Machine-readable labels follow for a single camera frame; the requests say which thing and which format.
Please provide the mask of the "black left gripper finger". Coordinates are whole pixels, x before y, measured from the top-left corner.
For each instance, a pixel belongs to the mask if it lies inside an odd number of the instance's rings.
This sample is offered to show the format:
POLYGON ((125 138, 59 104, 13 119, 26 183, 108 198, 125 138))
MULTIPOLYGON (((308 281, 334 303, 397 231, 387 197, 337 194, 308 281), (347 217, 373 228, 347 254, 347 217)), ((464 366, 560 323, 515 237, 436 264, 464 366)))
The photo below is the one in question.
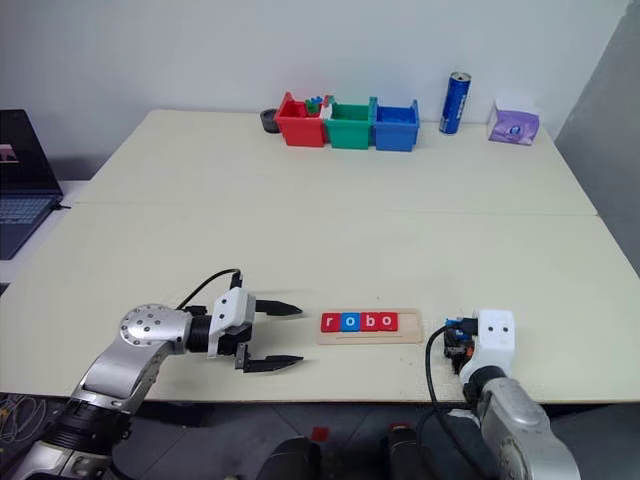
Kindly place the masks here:
POLYGON ((263 359, 252 359, 248 344, 240 343, 236 351, 234 367, 243 373, 265 373, 291 367, 303 360, 303 357, 292 355, 271 355, 263 359))
POLYGON ((255 312, 274 317, 290 317, 301 315, 303 310, 291 304, 275 300, 257 300, 255 312))

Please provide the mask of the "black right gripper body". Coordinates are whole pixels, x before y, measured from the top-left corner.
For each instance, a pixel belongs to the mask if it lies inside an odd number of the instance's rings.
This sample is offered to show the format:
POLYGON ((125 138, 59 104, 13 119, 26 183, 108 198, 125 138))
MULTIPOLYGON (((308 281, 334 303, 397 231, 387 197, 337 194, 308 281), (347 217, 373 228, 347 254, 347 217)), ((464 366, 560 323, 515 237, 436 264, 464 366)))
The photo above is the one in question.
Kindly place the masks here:
POLYGON ((451 362, 451 367, 456 375, 459 375, 462 367, 466 365, 475 351, 476 329, 466 331, 447 329, 444 332, 444 355, 451 362))

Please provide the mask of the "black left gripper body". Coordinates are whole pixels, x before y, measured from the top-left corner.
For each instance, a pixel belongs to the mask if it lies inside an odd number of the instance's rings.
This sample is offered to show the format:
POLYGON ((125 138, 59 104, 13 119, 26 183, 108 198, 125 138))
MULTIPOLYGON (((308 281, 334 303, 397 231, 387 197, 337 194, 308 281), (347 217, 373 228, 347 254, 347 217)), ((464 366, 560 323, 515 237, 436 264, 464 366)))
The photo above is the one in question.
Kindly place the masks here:
POLYGON ((251 340, 252 330, 253 326, 251 324, 232 326, 226 329, 218 339, 217 354, 235 356, 238 346, 251 340))

